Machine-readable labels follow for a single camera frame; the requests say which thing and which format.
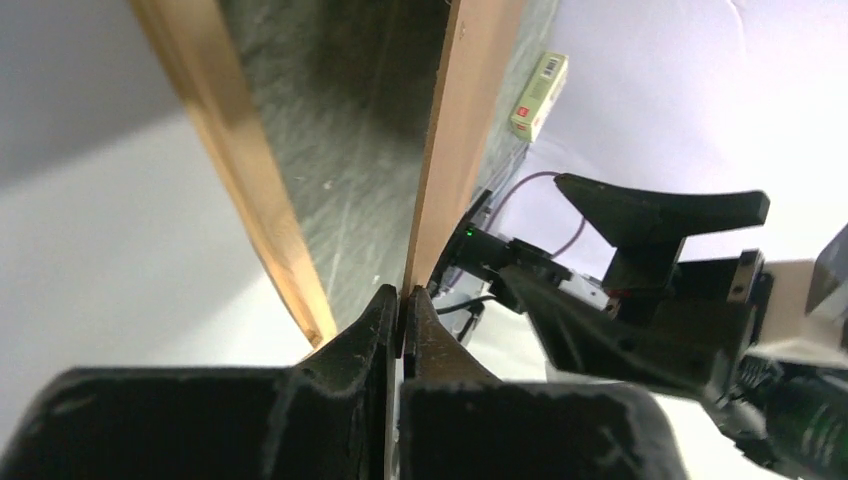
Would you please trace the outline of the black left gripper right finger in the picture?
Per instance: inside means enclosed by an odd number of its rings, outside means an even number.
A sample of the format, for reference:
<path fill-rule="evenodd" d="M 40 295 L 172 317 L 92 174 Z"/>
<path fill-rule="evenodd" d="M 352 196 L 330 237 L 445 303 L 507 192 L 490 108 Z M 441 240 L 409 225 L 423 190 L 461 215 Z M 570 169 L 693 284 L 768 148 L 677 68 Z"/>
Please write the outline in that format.
<path fill-rule="evenodd" d="M 440 323 L 428 292 L 406 304 L 399 390 L 403 479 L 683 479 L 670 422 L 627 384 L 498 379 Z"/>

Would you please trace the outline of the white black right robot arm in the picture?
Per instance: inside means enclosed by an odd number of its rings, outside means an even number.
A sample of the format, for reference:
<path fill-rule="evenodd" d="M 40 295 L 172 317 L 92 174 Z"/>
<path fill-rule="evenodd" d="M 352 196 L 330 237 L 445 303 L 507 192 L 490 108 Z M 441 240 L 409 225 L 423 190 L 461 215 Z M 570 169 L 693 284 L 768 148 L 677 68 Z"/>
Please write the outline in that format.
<path fill-rule="evenodd" d="M 462 271 L 526 314 L 558 380 L 627 382 L 698 402 L 752 462 L 789 478 L 847 475 L 847 235 L 813 260 L 760 250 L 681 261 L 692 236 L 765 223 L 761 191 L 679 194 L 574 174 L 561 194 L 614 248 L 601 280 L 461 218 L 428 282 Z"/>

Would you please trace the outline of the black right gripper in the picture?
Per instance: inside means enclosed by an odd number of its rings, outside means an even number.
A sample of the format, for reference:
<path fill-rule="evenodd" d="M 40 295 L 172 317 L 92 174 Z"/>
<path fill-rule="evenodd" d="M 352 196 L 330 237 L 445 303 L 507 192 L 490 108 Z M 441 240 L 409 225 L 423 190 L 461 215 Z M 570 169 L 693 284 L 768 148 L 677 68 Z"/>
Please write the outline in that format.
<path fill-rule="evenodd" d="M 555 178 L 562 195 L 615 248 L 602 288 L 618 299 L 602 311 L 529 271 L 500 271 L 558 370 L 620 380 L 708 404 L 727 401 L 758 332 L 764 258 L 686 262 L 687 238 L 761 226 L 770 209 L 759 190 L 675 194 L 616 186 L 575 174 Z"/>

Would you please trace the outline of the printed street photo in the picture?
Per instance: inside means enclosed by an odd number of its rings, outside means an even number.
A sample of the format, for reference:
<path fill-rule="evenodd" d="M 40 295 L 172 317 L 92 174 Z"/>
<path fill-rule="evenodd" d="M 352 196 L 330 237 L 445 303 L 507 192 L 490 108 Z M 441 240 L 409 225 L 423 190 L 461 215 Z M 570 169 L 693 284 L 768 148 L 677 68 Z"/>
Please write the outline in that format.
<path fill-rule="evenodd" d="M 74 366 L 286 366 L 310 345 L 173 116 L 1 192 L 1 433 Z"/>

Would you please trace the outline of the light wooden picture frame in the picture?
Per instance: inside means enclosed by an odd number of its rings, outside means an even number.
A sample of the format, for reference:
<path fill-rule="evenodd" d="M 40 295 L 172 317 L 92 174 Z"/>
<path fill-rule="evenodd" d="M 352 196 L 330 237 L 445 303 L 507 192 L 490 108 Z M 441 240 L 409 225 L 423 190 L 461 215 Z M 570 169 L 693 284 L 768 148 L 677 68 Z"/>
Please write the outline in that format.
<path fill-rule="evenodd" d="M 323 347 L 337 326 L 218 4 L 131 7 L 267 276 L 307 341 Z"/>

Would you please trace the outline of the brown frame backing board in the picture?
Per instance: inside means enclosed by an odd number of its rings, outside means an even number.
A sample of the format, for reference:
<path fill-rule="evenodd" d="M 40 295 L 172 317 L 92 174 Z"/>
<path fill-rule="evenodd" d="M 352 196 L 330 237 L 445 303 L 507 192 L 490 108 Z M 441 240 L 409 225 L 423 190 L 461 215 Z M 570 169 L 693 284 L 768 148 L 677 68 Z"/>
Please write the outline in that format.
<path fill-rule="evenodd" d="M 471 202 L 524 7 L 515 0 L 451 4 L 407 251 L 404 296 L 427 285 Z"/>

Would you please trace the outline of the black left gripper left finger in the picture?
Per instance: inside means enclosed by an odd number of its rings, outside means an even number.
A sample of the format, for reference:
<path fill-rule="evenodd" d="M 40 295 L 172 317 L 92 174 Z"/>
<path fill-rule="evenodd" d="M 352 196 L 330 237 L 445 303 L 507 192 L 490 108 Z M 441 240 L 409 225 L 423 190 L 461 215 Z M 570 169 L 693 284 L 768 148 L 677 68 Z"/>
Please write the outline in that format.
<path fill-rule="evenodd" d="M 5 479 L 383 479 L 398 294 L 278 368 L 75 368 L 34 398 Z"/>

